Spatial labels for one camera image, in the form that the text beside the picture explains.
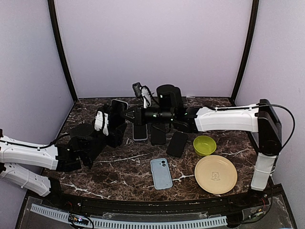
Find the silver edged phone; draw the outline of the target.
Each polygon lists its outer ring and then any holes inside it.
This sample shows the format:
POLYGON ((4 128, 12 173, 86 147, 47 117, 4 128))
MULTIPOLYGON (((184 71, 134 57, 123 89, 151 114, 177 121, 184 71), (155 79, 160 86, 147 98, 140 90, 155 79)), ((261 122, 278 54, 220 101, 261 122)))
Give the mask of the silver edged phone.
POLYGON ((112 114, 110 118, 110 122, 112 125, 120 126, 125 123, 125 119, 121 117, 121 112, 128 109, 128 103, 125 101, 113 99, 111 101, 112 114))

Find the lilac phone case with ring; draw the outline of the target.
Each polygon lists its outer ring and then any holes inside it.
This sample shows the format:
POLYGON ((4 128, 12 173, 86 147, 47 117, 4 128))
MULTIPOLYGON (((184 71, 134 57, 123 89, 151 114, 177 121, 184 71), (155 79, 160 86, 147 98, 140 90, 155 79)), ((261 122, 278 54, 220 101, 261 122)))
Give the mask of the lilac phone case with ring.
POLYGON ((134 141, 145 141, 148 139, 147 125, 133 125, 132 137, 134 141))

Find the light blue phone case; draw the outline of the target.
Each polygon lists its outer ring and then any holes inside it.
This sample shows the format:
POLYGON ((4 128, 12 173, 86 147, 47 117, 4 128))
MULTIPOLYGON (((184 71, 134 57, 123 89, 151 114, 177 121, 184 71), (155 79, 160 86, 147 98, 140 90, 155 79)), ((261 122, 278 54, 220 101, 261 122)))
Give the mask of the light blue phone case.
POLYGON ((156 190, 169 189, 173 186, 169 165, 166 158, 150 161, 154 188, 156 190))

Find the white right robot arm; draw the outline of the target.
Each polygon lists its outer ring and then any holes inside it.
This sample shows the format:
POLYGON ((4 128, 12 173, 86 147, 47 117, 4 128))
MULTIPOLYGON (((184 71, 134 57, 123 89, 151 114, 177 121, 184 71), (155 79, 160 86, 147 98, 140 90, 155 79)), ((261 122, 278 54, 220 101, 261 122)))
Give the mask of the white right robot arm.
POLYGON ((172 124, 184 133, 207 131, 246 131, 258 133, 258 157, 251 182, 251 190, 243 203, 253 207, 262 198, 277 158, 285 144, 282 142, 282 124, 267 99, 257 104, 234 107, 185 107, 180 88, 164 84, 156 89, 156 106, 134 106, 121 112, 121 117, 135 125, 172 124))

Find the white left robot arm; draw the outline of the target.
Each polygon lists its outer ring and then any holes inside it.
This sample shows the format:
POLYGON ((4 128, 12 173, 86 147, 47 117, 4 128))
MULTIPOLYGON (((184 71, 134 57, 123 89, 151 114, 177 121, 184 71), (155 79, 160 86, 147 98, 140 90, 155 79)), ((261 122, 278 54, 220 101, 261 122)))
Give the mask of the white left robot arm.
POLYGON ((48 196, 57 208, 67 204, 61 193, 59 180, 35 174, 23 165, 32 165, 71 172, 83 166, 92 168, 95 159, 106 146, 116 148, 122 144, 127 124, 111 127, 108 134, 95 130, 92 124, 80 124, 69 130, 70 140, 66 144, 36 145, 0 136, 0 176, 38 194, 48 196))

